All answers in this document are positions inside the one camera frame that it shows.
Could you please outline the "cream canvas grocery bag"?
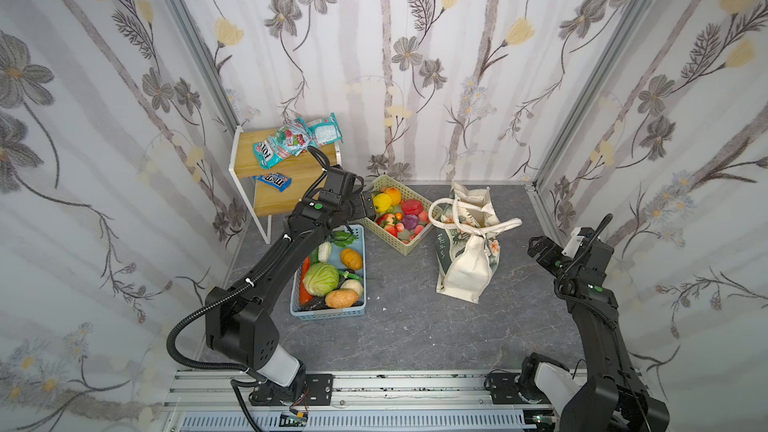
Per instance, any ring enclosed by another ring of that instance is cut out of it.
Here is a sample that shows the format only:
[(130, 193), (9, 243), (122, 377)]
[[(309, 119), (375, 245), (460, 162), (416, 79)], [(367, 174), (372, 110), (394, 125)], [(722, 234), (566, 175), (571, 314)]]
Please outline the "cream canvas grocery bag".
[(431, 204), (428, 214), (438, 230), (436, 292), (477, 304), (499, 266), (498, 236), (523, 221), (500, 220), (489, 189), (469, 189), (457, 181), (451, 182), (448, 197)]

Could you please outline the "light blue vegetable basket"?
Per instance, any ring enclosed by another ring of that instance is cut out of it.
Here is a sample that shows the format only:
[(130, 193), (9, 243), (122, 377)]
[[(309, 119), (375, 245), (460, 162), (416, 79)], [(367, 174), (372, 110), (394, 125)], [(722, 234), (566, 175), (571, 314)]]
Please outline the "light blue vegetable basket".
[(360, 225), (337, 228), (294, 274), (290, 314), (304, 321), (363, 315), (367, 273)]

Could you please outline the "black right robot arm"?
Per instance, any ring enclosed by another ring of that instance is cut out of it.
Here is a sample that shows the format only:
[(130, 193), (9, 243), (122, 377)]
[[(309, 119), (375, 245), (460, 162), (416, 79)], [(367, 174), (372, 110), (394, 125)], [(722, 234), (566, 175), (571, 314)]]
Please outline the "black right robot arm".
[(612, 221), (576, 228), (564, 247), (547, 236), (529, 240), (528, 255), (553, 276), (555, 295), (565, 301), (580, 334), (586, 382), (558, 412), (561, 431), (665, 431), (666, 404), (650, 396), (632, 366), (619, 326), (619, 305), (604, 286), (612, 246), (600, 234)]

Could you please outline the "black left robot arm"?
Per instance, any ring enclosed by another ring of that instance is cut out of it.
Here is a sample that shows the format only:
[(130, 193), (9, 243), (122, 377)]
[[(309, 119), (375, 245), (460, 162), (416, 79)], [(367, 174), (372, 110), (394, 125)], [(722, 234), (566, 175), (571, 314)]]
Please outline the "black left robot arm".
[[(204, 305), (176, 324), (166, 339), (169, 356), (178, 364), (198, 370), (244, 373), (273, 387), (270, 396), (296, 403), (306, 389), (306, 367), (279, 344), (271, 312), (286, 284), (334, 230), (375, 216), (373, 198), (362, 177), (332, 165), (318, 148), (308, 152), (322, 173), (284, 220), (281, 237), (250, 272), (228, 289), (215, 287)], [(198, 319), (205, 320), (208, 348), (226, 362), (201, 362), (183, 355), (176, 341)]]

